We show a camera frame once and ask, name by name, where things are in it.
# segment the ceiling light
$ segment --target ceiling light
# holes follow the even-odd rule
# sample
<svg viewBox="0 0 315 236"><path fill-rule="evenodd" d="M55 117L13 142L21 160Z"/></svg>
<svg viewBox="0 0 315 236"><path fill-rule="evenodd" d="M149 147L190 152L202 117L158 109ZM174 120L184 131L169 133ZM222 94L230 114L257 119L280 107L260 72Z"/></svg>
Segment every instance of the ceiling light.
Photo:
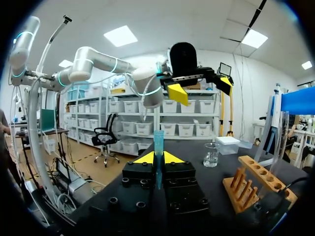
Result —
<svg viewBox="0 0 315 236"><path fill-rule="evenodd" d="M307 61L305 63L302 64L303 69L307 70L310 69L312 67L312 63L310 61Z"/></svg>
<svg viewBox="0 0 315 236"><path fill-rule="evenodd" d="M104 36L116 47L138 42L138 39L134 36L128 26L123 26L109 31L105 33Z"/></svg>
<svg viewBox="0 0 315 236"><path fill-rule="evenodd" d="M63 60L62 62L60 62L60 64L58 66L63 67L63 68L67 68L69 66L72 66L73 62L70 62L68 60Z"/></svg>
<svg viewBox="0 0 315 236"><path fill-rule="evenodd" d="M245 35L242 43L254 48L259 48L267 39L267 36L250 29Z"/></svg>

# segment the wooden peg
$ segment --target wooden peg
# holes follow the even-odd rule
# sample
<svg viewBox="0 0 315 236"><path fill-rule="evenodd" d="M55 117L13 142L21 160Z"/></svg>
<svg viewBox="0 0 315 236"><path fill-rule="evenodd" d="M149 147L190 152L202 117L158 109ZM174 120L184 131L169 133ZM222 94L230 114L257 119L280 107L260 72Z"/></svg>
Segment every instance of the wooden peg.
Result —
<svg viewBox="0 0 315 236"><path fill-rule="evenodd" d="M240 197L237 199L238 202L241 201L242 198L245 196L245 194L246 194L247 190L250 188L251 184L252 184L252 181L249 179L247 181L246 186L245 186L244 190L242 191Z"/></svg>
<svg viewBox="0 0 315 236"><path fill-rule="evenodd" d="M252 192L250 193L250 195L248 196L246 202L244 203L242 210L246 209L248 203L250 203L251 199L253 198L253 196L256 194L257 192L257 187L254 187Z"/></svg>
<svg viewBox="0 0 315 236"><path fill-rule="evenodd" d="M234 176L234 178L233 178L233 181L232 181L232 183L231 183L231 188L234 188L235 182L236 182L238 176L240 175L240 171L241 171L241 169L240 169L240 168L237 168L237 171L236 171L235 176Z"/></svg>
<svg viewBox="0 0 315 236"><path fill-rule="evenodd" d="M240 181L238 182L238 184L237 184L237 186L236 186L236 188L234 190L234 193L237 193L238 190L240 190L240 188L242 186L242 183L243 183L243 181L245 179L245 176L246 176L246 174L241 174Z"/></svg>

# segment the ceiling tile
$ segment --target ceiling tile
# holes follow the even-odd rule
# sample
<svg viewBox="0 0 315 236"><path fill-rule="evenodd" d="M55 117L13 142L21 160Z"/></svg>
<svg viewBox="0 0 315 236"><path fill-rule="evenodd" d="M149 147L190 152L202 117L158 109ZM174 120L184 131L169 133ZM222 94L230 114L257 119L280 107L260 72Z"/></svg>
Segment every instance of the ceiling tile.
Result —
<svg viewBox="0 0 315 236"><path fill-rule="evenodd" d="M246 26L240 25L235 22L226 21L221 37L242 41L247 29L248 28Z"/></svg>
<svg viewBox="0 0 315 236"><path fill-rule="evenodd" d="M240 43L235 49L234 54L249 57L255 50L256 48Z"/></svg>
<svg viewBox="0 0 315 236"><path fill-rule="evenodd" d="M238 44L238 42L220 38L216 43L214 51L232 53L234 52Z"/></svg>
<svg viewBox="0 0 315 236"><path fill-rule="evenodd" d="M228 19L248 26L256 12L256 7L243 0L235 0Z"/></svg>
<svg viewBox="0 0 315 236"><path fill-rule="evenodd" d="M248 2L248 3L250 3L250 4L252 4L252 5L254 5L255 7L259 7L260 6L260 4L261 4L261 2L262 2L262 0L244 0L244 1L246 1L246 2Z"/></svg>

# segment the wooden test tube rack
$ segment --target wooden test tube rack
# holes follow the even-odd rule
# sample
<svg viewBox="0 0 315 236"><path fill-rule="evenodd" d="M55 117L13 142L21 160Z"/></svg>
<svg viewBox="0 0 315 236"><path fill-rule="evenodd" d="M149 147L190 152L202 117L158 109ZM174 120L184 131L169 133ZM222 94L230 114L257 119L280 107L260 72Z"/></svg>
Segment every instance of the wooden test tube rack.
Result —
<svg viewBox="0 0 315 236"><path fill-rule="evenodd" d="M243 168L238 168L234 177L223 179L223 185L236 213L244 211L259 200L256 195L257 187L251 188L252 180L245 180L245 169L248 169L259 182L270 190L278 192L285 187L285 184L249 156L240 156L238 159ZM297 197L290 189L285 191L285 195L286 199L292 202L291 208Z"/></svg>

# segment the black table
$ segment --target black table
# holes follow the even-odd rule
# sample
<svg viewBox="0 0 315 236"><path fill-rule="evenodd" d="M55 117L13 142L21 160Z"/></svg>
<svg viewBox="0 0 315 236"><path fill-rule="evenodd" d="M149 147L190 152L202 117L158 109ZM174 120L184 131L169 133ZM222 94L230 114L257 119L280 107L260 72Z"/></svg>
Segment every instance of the black table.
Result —
<svg viewBox="0 0 315 236"><path fill-rule="evenodd" d="M219 163L214 168L206 168L202 164L203 157L205 155L204 141L165 141L164 150L169 153L183 159L190 161L196 168L196 179L205 193L206 198L210 200L210 212L212 215L220 215L227 219L232 219L235 216L234 209L228 197L228 194L222 184L222 180L226 177L234 176L238 167L241 167L241 163L238 161L238 156L249 155L254 157L257 147L252 149L240 148L237 154L233 155L220 155ZM143 154L154 150L154 146L151 145ZM263 155L260 161L271 158L270 155ZM260 189L261 184L247 172L248 178L253 180L252 186L257 186ZM293 180L305 177L307 174L290 165L289 163L282 161L279 168L277 177L284 183L289 184ZM80 206L75 212L73 212L70 218L77 221L80 217L86 216L89 213L89 206L94 206L99 209L105 209L107 205L107 199L112 197L117 186L121 183L122 174L120 174L115 180L113 180L108 186L100 191L93 198L89 199L82 206ZM299 197L301 195L302 182L293 185L290 189ZM151 222L159 227L151 227L152 232L150 235L159 235L166 233L163 231L166 228L166 201L163 189L155 189L153 194L153 204L151 213Z"/></svg>

